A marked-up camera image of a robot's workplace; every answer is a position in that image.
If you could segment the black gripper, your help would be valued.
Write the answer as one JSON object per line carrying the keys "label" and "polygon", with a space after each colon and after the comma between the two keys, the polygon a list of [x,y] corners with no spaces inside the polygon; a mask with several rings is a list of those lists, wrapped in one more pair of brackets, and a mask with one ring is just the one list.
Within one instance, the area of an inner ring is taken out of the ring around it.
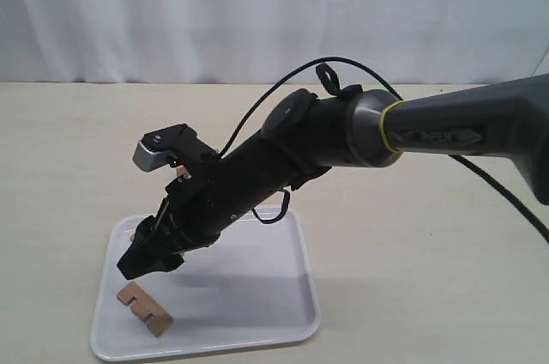
{"label": "black gripper", "polygon": [[[167,199],[148,243],[157,252],[208,246],[239,217],[288,187],[295,191],[332,167],[352,165],[347,145],[349,101],[320,100],[305,89],[283,99],[262,127],[230,154],[221,156],[187,125],[170,128],[167,159],[190,173],[166,188]],[[180,253],[160,257],[158,271],[184,263]]]}

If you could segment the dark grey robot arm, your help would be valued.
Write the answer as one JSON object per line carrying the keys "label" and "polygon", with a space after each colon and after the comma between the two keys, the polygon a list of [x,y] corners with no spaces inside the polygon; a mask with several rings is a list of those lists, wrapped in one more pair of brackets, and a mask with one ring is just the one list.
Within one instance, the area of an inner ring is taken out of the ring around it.
{"label": "dark grey robot arm", "polygon": [[145,134],[134,163],[187,174],[166,188],[156,215],[139,223],[118,261],[133,280],[170,272],[183,255],[276,192],[289,192],[333,167],[387,167],[405,152],[510,159],[540,203],[548,201],[548,78],[534,76],[416,100],[382,89],[335,88],[319,98],[300,89],[228,155],[186,124]]}

